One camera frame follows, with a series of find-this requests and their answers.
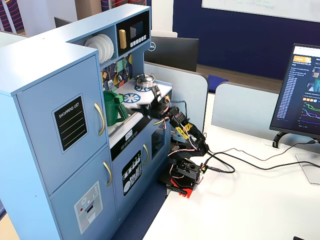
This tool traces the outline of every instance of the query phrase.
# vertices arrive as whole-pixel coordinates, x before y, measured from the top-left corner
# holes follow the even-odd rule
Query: wooden floor
[[[280,92],[282,82],[283,82],[278,79],[255,76],[255,75],[225,70],[225,69],[216,68],[216,67],[204,66],[204,65],[198,65],[196,68],[196,71],[206,76],[213,75],[223,79],[228,79],[229,82],[232,82],[232,83],[248,85],[248,86],[266,89],[270,91],[276,91],[276,92]]]
[[[12,225],[8,214],[0,221],[0,240],[19,240],[18,234]]]

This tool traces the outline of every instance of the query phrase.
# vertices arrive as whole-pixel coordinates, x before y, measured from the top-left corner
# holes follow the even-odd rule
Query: green watering can
[[[129,117],[127,109],[122,104],[122,102],[124,101],[123,94],[118,95],[115,92],[104,91],[103,97],[106,114],[106,123],[108,127],[116,123],[123,122],[125,119]]]

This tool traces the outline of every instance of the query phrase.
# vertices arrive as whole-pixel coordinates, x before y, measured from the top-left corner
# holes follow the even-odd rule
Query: white plate
[[[105,59],[104,59],[104,61],[107,61],[109,59],[110,47],[109,47],[109,44],[108,44],[107,40],[105,40],[105,38],[102,35],[103,34],[99,34],[96,37],[99,37],[99,39],[103,43],[103,49],[105,51]]]
[[[93,37],[89,38],[87,41],[85,41],[84,46],[89,47],[89,48],[98,49],[99,63],[102,64],[105,61],[105,55],[103,55],[104,49],[102,48],[102,46],[97,44],[97,42],[95,41],[95,39]]]
[[[100,47],[102,49],[102,62],[100,62],[100,64],[104,63],[107,59],[107,57],[109,56],[109,48],[105,47],[104,44],[104,38],[101,36],[94,36],[93,37],[95,45]]]
[[[115,52],[115,47],[114,47],[114,43],[112,42],[111,38],[108,37],[107,35],[105,34],[99,34],[98,36],[104,38],[106,40],[106,42],[108,43],[109,45],[109,50],[110,50],[110,54],[109,54],[109,57],[108,59],[111,59],[114,52]]]

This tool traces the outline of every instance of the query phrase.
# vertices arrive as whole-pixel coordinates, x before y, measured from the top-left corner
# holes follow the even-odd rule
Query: dell monitor
[[[199,39],[182,37],[151,37],[151,47],[144,60],[177,69],[197,70]]]
[[[320,139],[320,46],[293,46],[270,129]],[[296,158],[320,163],[319,154]],[[302,169],[310,183],[320,184],[318,168],[302,165]]]

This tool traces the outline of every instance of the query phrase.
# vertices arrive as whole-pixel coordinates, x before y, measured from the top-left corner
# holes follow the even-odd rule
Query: robotic arm
[[[157,85],[152,87],[151,90],[154,100],[150,104],[142,104],[140,108],[132,110],[149,118],[168,121],[186,140],[187,143],[179,144],[176,149],[168,154],[168,160],[172,164],[169,173],[173,186],[167,186],[167,188],[189,198],[204,167],[203,164],[196,165],[190,158],[204,156],[209,151],[209,146],[205,143],[205,136],[195,125],[189,122],[177,106],[170,106],[170,104],[167,106],[166,103],[158,101],[161,93]]]

